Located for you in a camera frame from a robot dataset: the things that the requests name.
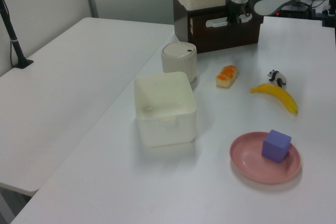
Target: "toy panda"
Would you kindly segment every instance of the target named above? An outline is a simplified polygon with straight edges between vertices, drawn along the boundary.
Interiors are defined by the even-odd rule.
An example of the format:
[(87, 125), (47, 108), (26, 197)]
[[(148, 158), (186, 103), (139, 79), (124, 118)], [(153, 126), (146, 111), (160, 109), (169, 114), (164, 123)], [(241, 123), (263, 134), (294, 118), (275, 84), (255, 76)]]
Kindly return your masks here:
[(271, 77), (269, 81), (276, 80), (278, 83), (278, 86), (281, 88), (282, 88), (282, 85), (286, 85), (286, 77), (283, 76), (283, 74), (280, 73), (279, 71), (274, 71), (273, 69), (267, 76)]

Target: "pink plate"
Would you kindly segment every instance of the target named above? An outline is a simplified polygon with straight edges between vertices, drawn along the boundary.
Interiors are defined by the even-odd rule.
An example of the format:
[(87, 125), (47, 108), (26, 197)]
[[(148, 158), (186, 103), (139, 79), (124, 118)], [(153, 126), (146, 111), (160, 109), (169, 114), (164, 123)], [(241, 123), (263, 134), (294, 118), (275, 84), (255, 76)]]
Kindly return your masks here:
[(293, 178), (301, 167), (300, 155), (291, 144), (281, 164), (261, 155), (262, 143), (268, 132), (251, 132), (235, 139), (230, 157), (235, 167), (246, 177), (265, 184), (276, 184)]

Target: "floor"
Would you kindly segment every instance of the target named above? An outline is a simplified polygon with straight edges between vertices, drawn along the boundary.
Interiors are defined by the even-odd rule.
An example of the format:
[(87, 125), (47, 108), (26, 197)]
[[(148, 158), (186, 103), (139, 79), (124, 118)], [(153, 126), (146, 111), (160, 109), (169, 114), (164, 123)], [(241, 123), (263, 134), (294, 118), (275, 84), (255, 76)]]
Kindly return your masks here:
[(0, 187), (0, 224), (10, 224), (31, 197)]

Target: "banana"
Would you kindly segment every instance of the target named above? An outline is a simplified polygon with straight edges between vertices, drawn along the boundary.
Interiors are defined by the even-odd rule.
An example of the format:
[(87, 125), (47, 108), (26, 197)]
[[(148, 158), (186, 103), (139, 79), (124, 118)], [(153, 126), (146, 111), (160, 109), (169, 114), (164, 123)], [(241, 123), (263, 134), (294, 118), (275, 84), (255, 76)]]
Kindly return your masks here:
[(262, 93), (267, 93), (267, 94), (272, 94), (275, 97), (277, 97), (286, 107), (286, 109), (293, 113), (297, 114), (298, 113), (298, 106), (293, 99), (293, 97), (283, 88), (274, 85), (274, 84), (269, 84), (269, 83), (263, 83), (260, 84), (259, 86), (250, 89), (251, 93), (254, 92), (262, 92)]

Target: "bread slice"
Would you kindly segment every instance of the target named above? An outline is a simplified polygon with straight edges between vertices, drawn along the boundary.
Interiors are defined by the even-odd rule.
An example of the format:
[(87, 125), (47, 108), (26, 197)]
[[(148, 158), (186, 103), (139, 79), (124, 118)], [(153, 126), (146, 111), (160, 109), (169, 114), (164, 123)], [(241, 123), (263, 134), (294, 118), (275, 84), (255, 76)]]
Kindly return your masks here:
[(229, 65), (222, 68), (219, 75), (216, 76), (217, 86), (227, 88), (235, 80), (237, 76), (237, 68), (235, 66)]

